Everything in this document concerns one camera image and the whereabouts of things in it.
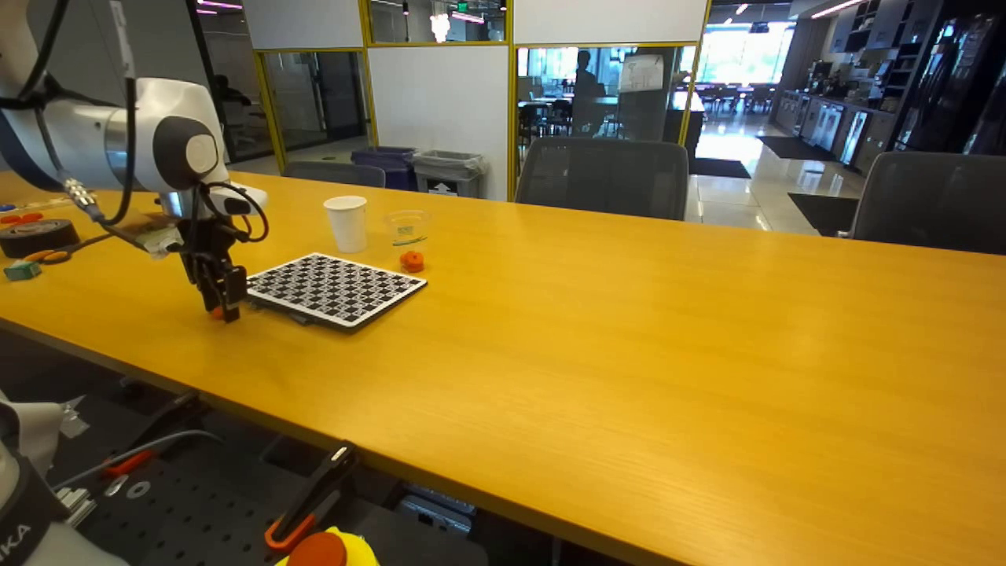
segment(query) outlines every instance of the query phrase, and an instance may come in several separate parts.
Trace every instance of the black and white checkerboard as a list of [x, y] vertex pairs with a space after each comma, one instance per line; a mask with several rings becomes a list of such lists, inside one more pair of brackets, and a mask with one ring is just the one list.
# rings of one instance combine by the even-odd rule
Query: black and white checkerboard
[[310, 252], [247, 275], [247, 294], [335, 326], [361, 326], [425, 285], [422, 275]]

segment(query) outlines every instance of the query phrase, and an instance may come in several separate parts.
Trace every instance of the ceiling light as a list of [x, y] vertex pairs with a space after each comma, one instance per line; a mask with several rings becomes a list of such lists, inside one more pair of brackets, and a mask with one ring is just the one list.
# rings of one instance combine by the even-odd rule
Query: ceiling light
[[823, 14], [843, 12], [846, 7], [856, 7], [856, 4], [862, 4], [862, 0], [846, 0], [846, 4], [828, 7], [828, 10], [814, 12], [811, 17], [823, 17]]
[[241, 12], [241, 7], [239, 7], [239, 4], [197, 0], [197, 7]]
[[475, 12], [450, 12], [450, 14], [460, 17], [460, 21], [484, 26], [484, 14], [475, 14]]
[[434, 30], [434, 39], [442, 43], [448, 35], [450, 35], [450, 14], [448, 12], [434, 12], [430, 14], [430, 30]]

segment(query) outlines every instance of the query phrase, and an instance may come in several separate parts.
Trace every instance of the glass window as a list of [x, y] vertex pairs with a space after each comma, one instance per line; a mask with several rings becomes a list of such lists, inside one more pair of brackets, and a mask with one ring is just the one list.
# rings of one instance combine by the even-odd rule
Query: glass window
[[275, 153], [245, 12], [201, 12], [217, 113], [232, 161]]
[[676, 142], [685, 65], [682, 48], [521, 48], [519, 156], [549, 134]]
[[282, 147], [365, 139], [357, 54], [264, 54]]
[[770, 30], [751, 35], [751, 26], [711, 26], [704, 30], [697, 81], [779, 81], [790, 54], [793, 26], [770, 21]]
[[507, 0], [370, 0], [376, 43], [502, 39]]

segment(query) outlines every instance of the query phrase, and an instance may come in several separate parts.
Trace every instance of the glass partition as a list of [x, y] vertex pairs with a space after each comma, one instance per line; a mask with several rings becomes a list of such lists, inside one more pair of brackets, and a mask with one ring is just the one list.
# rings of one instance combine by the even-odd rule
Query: glass partition
[[690, 56], [682, 48], [521, 48], [516, 79], [519, 156], [536, 139], [587, 134], [679, 142]]
[[289, 161], [306, 156], [309, 147], [321, 156], [328, 147], [368, 145], [357, 54], [277, 51], [264, 54], [264, 75]]
[[502, 43], [507, 0], [370, 0], [374, 43]]
[[214, 65], [217, 113], [232, 161], [275, 153], [269, 125], [255, 75], [245, 12], [197, 12], [201, 36]]

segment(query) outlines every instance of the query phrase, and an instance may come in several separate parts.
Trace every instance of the cabinet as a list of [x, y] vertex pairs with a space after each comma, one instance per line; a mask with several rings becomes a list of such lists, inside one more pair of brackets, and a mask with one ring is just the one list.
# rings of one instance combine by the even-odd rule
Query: cabinet
[[894, 101], [907, 96], [918, 56], [921, 56], [921, 43], [900, 48], [900, 54], [889, 60], [886, 72], [880, 75], [882, 96], [894, 96]]
[[911, 0], [900, 43], [925, 43], [941, 17], [944, 0]]
[[831, 30], [831, 51], [846, 54], [852, 28], [856, 28], [856, 10], [840, 12]]
[[840, 125], [843, 125], [843, 104], [836, 101], [811, 101], [803, 109], [803, 132], [800, 139], [811, 147], [832, 151]]
[[867, 48], [874, 51], [894, 48], [900, 39], [907, 10], [908, 10], [908, 0], [880, 0]]
[[876, 153], [889, 147], [897, 120], [900, 120], [897, 113], [874, 113], [858, 145], [858, 153], [852, 161], [856, 168], [867, 173]]
[[776, 128], [784, 128], [785, 134], [800, 134], [800, 113], [803, 113], [805, 101], [794, 93], [784, 93], [776, 104]]
[[867, 121], [871, 121], [871, 113], [867, 109], [846, 109], [846, 134], [840, 139], [843, 142], [843, 151], [840, 151], [840, 164], [843, 167], [856, 167], [856, 156], [858, 156], [858, 145], [867, 132]]
[[846, 108], [840, 113], [840, 128], [836, 128], [832, 145], [831, 145], [831, 156], [836, 156], [836, 161], [843, 161], [843, 153], [846, 153], [846, 139], [848, 139], [852, 116], [856, 116], [852, 108]]

